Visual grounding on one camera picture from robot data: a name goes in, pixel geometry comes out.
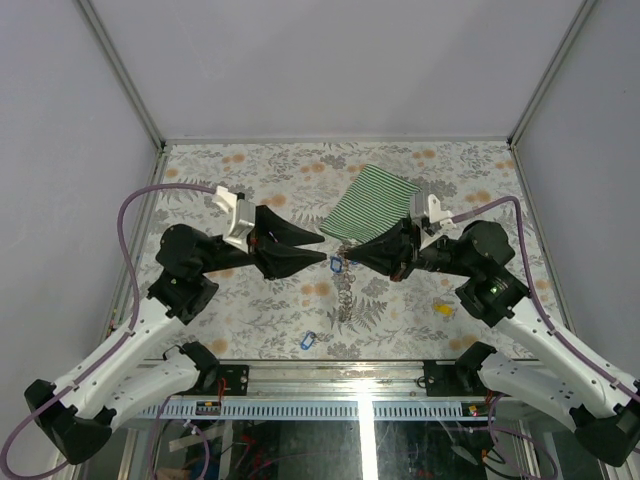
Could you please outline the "key with blue tag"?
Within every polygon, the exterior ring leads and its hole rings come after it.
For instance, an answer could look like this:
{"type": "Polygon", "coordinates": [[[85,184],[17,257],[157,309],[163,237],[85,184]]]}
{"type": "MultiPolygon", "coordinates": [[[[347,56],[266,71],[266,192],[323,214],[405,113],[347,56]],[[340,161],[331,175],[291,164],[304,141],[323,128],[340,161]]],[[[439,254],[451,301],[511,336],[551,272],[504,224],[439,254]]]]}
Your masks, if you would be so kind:
{"type": "Polygon", "coordinates": [[[343,271],[343,259],[339,256],[331,256],[330,269],[332,272],[340,274],[343,271]]]}

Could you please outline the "blue key tag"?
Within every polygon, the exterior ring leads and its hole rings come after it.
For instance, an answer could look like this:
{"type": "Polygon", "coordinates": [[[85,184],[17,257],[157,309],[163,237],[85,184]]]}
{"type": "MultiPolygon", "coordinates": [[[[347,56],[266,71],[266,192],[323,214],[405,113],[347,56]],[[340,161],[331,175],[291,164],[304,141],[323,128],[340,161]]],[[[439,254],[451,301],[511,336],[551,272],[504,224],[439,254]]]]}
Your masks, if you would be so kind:
{"type": "Polygon", "coordinates": [[[308,351],[316,343],[316,341],[316,333],[307,331],[300,342],[300,348],[304,351],[308,351]]]}

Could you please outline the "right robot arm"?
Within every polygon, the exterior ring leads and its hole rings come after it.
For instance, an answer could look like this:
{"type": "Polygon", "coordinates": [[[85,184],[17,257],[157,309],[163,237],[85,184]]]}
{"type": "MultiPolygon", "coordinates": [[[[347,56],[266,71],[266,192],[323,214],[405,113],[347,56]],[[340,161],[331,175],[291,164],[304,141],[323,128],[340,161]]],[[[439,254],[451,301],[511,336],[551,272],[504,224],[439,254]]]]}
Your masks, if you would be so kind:
{"type": "Polygon", "coordinates": [[[598,460],[622,466],[639,443],[639,381],[577,339],[536,306],[533,290],[507,268],[515,252],[496,222],[475,221],[461,236],[427,240],[411,220],[346,252],[393,281],[414,270],[456,275],[467,313],[520,343],[546,368],[519,367],[476,342],[458,359],[456,382],[467,394],[507,394],[554,418],[598,460]]]}

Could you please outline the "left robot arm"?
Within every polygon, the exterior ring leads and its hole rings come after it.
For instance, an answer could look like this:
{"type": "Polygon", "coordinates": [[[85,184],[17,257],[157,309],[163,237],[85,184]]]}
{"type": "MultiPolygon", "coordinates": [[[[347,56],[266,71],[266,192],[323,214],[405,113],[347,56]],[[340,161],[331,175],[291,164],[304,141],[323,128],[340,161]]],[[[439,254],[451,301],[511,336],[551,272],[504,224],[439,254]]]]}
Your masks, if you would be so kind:
{"type": "Polygon", "coordinates": [[[212,300],[219,286],[208,273],[254,266],[265,279],[278,280],[325,260],[324,253],[309,248],[323,242],[323,236],[264,205],[243,203],[241,210],[248,217],[231,238],[185,224],[169,227],[156,255],[163,270],[130,322],[67,374],[53,382],[38,379],[25,390],[36,424],[69,464],[89,460],[115,430],[147,407],[178,393],[208,394],[219,385],[219,361],[198,341],[179,346],[143,374],[134,372],[212,300]]]}

